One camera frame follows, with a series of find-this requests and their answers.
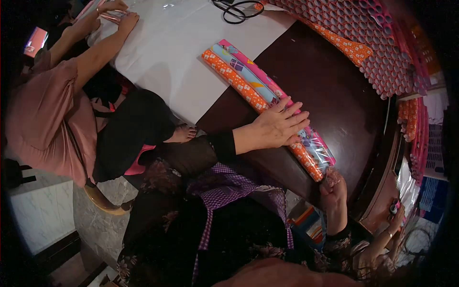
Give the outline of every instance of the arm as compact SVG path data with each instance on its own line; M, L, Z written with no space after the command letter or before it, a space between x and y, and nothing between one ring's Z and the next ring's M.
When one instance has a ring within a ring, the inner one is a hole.
M390 226L385 231L383 231L380 235L378 235L372 241L372 243L370 243L370 245L362 252L362 255L361 255L362 259L368 262L373 262L376 259L376 257L382 254L382 251L384 250L384 248L386 247L386 245L389 243L390 239L392 238L391 235L394 235L398 231L403 221L404 215L405 215L405 207L401 205L400 209L397 211L397 214L395 215L395 218L390 224ZM395 255L397 254L397 250L396 250L398 249L397 247L398 247L398 244L397 246L395 246L394 244L394 248L392 249L392 251L394 252L393 257L395 257Z
M243 127L209 134L182 144L168 144L161 148L161 157L174 169L187 176L197 176L217 162L232 162L236 155L260 148L279 147L298 140L297 129L309 124L309 113L290 117L301 103L284 111L290 98L265 111L253 123Z
M104 3L99 7L99 11L93 10L83 19L77 21L73 26L67 27L62 33L62 37L50 49L51 62L50 67L55 67L62 56L78 41L84 39L89 33L97 30L101 21L97 19L99 13L111 10L126 10L128 7L121 0L115 0Z
M100 71L120 51L138 20L137 13L128 14L121 20L117 32L76 58L78 77L75 82L75 91L80 90L95 73Z
M347 185L343 176L328 168L320 185L322 206L327 213L327 235L333 236L347 226Z

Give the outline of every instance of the white marble wall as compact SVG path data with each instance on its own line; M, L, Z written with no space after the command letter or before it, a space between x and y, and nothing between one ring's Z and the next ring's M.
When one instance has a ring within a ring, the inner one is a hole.
M75 231L71 180L35 190L19 187L10 192L10 201L20 232L32 254Z

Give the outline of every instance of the white paper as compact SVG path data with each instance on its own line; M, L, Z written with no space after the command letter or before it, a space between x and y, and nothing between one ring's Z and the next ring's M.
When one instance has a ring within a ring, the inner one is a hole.
M232 25L207 0L144 0L129 11L140 20L115 58L114 67L134 84L157 93L174 113L195 124L229 86L201 59L201 54L226 39L255 59L295 19L266 11ZM105 19L89 45L111 35L118 26Z

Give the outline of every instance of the marble floor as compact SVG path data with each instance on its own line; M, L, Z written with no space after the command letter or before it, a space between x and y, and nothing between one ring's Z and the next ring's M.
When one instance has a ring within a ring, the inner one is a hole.
M124 177L97 186L116 205L135 198L138 192ZM109 266L116 268L118 255L123 249L129 213L111 215L102 211L92 203L81 187L74 184L73 216L80 238Z

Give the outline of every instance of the floral dress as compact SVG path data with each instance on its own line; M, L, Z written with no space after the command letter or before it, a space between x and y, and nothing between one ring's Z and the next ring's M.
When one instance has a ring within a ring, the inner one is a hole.
M136 201L142 194L160 192L175 197L177 204L141 236L125 242L118 272L127 286L212 286L251 261L269 257L355 278L348 228L327 236L322 252L312 249L285 223L283 190L256 176L239 174L240 170L218 163L186 181L163 159L153 162ZM252 196L255 192L267 200ZM210 208L206 195L233 200Z

